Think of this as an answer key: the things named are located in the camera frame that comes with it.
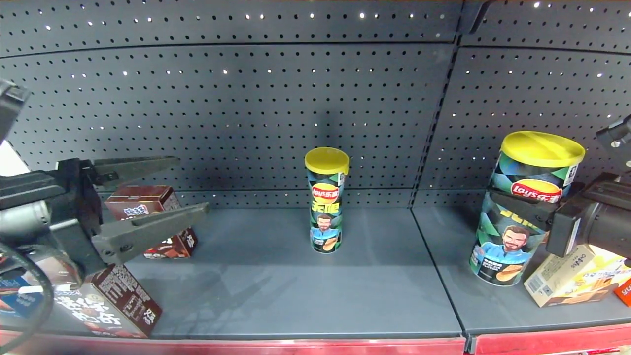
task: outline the pegboard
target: pegboard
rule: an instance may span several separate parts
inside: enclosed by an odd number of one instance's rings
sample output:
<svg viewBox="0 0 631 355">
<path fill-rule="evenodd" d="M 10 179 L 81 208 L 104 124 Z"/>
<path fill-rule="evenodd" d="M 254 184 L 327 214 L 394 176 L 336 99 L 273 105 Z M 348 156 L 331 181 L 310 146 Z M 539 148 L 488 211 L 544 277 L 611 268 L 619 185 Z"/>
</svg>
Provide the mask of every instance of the pegboard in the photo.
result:
<svg viewBox="0 0 631 355">
<path fill-rule="evenodd" d="M 418 190 L 413 207 L 461 206 L 478 208 L 486 190 Z"/>
<path fill-rule="evenodd" d="M 353 207 L 408 207 L 412 189 L 345 190 L 344 208 Z M 264 191 L 176 191 L 182 206 L 210 202 L 212 208 L 309 208 L 308 190 Z M 105 202 L 111 193 L 100 193 Z"/>
<path fill-rule="evenodd" d="M 460 48 L 421 176 L 421 189 L 488 183 L 505 135 L 540 130 L 587 149 L 576 180 L 621 173 L 597 130 L 628 116 L 631 57 L 574 51 Z"/>
<path fill-rule="evenodd" d="M 628 1 L 493 1 L 480 16 L 461 45 L 631 52 Z"/>
<path fill-rule="evenodd" d="M 9 141 L 30 169 L 176 155 L 177 191 L 306 186 L 304 155 L 351 156 L 349 188 L 412 188 L 449 44 L 137 47 L 5 58 L 33 90 Z"/>
<path fill-rule="evenodd" d="M 2 1 L 2 56 L 108 47 L 452 42 L 461 1 Z"/>
</svg>

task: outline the lay's chip canister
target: lay's chip canister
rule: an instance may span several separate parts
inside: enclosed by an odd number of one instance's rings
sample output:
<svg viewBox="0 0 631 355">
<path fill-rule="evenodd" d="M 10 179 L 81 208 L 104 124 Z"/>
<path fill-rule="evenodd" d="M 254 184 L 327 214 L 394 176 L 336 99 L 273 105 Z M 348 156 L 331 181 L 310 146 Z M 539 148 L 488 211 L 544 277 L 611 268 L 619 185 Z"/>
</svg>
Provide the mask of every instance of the lay's chip canister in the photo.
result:
<svg viewBox="0 0 631 355">
<path fill-rule="evenodd" d="M 311 189 L 311 245 L 332 253 L 342 243 L 342 194 L 350 159 L 339 149 L 320 147 L 305 155 Z"/>
<path fill-rule="evenodd" d="M 502 142 L 489 187 L 556 203 L 568 192 L 584 156 L 585 148 L 565 137 L 513 132 Z"/>
<path fill-rule="evenodd" d="M 585 149 L 567 138 L 519 131 L 502 142 L 489 189 L 549 203 L 558 203 L 576 175 Z M 469 259 L 473 272 L 496 286 L 512 286 L 546 237 L 545 231 L 523 219 L 486 193 Z"/>
</svg>

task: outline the red shelf trim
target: red shelf trim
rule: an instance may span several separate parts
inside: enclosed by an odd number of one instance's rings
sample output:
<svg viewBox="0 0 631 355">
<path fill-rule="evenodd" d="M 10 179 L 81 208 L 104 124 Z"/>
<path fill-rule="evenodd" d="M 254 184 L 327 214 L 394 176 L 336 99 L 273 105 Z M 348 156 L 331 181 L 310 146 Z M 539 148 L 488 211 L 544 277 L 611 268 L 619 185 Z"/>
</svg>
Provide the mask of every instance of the red shelf trim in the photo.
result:
<svg viewBox="0 0 631 355">
<path fill-rule="evenodd" d="M 532 355 L 631 345 L 631 323 L 476 338 L 475 355 Z"/>
<path fill-rule="evenodd" d="M 0 330 L 0 344 L 19 335 Z M 406 339 L 406 340 L 141 340 L 99 337 L 36 335 L 15 354 L 36 354 L 42 351 L 88 353 L 98 349 L 117 355 L 386 355 L 432 354 L 462 355 L 465 339 Z"/>
</svg>

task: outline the gray shelf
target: gray shelf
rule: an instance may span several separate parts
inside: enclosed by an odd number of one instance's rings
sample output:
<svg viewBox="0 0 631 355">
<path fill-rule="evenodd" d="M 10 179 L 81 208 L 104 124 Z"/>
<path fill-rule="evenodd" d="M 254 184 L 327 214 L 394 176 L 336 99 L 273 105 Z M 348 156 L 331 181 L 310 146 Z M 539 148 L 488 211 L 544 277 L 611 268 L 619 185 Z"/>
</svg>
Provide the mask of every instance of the gray shelf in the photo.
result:
<svg viewBox="0 0 631 355">
<path fill-rule="evenodd" d="M 308 210 L 220 209 L 189 260 L 127 267 L 164 309 L 157 339 L 434 338 L 462 332 L 410 210 L 350 208 L 320 255 Z M 22 323 L 0 324 L 20 327 Z M 44 327 L 86 333 L 55 314 Z"/>
<path fill-rule="evenodd" d="M 470 335 L 584 328 L 631 322 L 631 309 L 614 295 L 598 303 L 539 308 L 521 285 L 497 287 L 468 267 L 478 212 L 469 207 L 413 209 L 464 330 Z M 545 251 L 535 255 L 540 261 Z M 526 275 L 537 265 L 533 260 Z"/>
</svg>

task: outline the cardboard box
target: cardboard box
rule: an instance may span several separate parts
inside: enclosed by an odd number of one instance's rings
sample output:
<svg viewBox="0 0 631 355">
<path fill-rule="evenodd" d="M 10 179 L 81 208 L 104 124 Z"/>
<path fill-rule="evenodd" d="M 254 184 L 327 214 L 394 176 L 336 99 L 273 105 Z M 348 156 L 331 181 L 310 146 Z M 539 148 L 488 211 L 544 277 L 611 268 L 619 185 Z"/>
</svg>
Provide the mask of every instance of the cardboard box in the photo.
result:
<svg viewBox="0 0 631 355">
<path fill-rule="evenodd" d="M 539 307 L 600 301 L 631 275 L 624 261 L 583 244 L 565 258 L 549 255 L 524 285 Z"/>
<path fill-rule="evenodd" d="M 55 258 L 37 265 L 48 275 L 53 286 L 76 284 L 72 269 Z M 4 280 L 17 289 L 39 286 L 36 278 L 25 273 L 15 280 Z M 0 309 L 29 317 L 43 300 L 41 293 L 5 294 Z M 96 335 L 146 339 L 162 314 L 162 309 L 147 294 L 124 265 L 112 265 L 86 278 L 77 290 L 56 291 L 55 307 L 74 317 Z"/>
<path fill-rule="evenodd" d="M 119 188 L 105 205 L 118 220 L 180 208 L 170 186 L 125 186 Z M 145 251 L 147 259 L 190 258 L 198 239 L 191 227 Z"/>
<path fill-rule="evenodd" d="M 631 279 L 618 287 L 614 292 L 627 306 L 631 307 Z"/>
<path fill-rule="evenodd" d="M 78 290 L 55 292 L 55 303 L 95 335 L 146 339 L 162 309 L 124 265 L 86 279 Z"/>
</svg>

